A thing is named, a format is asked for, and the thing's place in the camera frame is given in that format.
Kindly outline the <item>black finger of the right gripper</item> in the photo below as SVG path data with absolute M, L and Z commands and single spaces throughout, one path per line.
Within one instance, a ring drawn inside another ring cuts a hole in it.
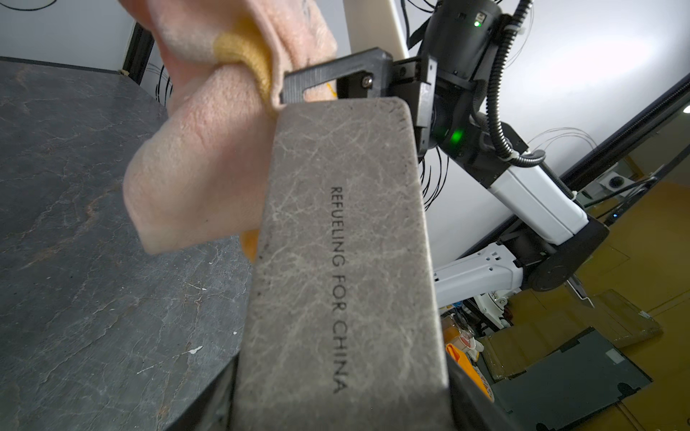
M 372 48 L 341 59 L 285 73 L 280 102 L 305 101 L 305 93 L 322 84 L 335 82 L 339 99 L 386 97 L 392 82 L 393 57 L 380 48 Z

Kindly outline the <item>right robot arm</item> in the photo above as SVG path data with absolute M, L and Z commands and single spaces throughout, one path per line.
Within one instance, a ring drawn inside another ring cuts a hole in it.
M 438 150 L 522 222 L 514 233 L 435 274 L 438 305 L 493 292 L 549 291 L 572 278 L 608 229 L 500 117 L 508 54 L 531 10 L 505 14 L 492 1 L 440 1 L 408 39 L 416 57 L 393 60 L 380 48 L 287 73 L 280 100 L 335 82 L 339 97 L 393 96 L 405 101 L 418 156 Z

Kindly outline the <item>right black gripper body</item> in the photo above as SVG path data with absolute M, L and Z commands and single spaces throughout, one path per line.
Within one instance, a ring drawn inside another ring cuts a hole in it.
M 393 63 L 392 95 L 407 103 L 416 141 L 417 156 L 431 148 L 431 124 L 438 63 L 434 57 L 412 57 Z

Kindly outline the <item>grey rectangular eyeglass case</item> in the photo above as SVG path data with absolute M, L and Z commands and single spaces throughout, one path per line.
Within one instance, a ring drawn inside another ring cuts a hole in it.
M 280 114 L 233 430 L 450 430 L 411 114 L 397 98 Z

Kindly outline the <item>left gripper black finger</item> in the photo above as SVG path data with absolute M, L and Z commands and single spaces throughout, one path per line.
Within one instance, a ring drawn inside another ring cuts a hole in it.
M 446 354 L 451 409 L 456 430 L 517 430 L 507 415 L 492 403 L 470 376 Z

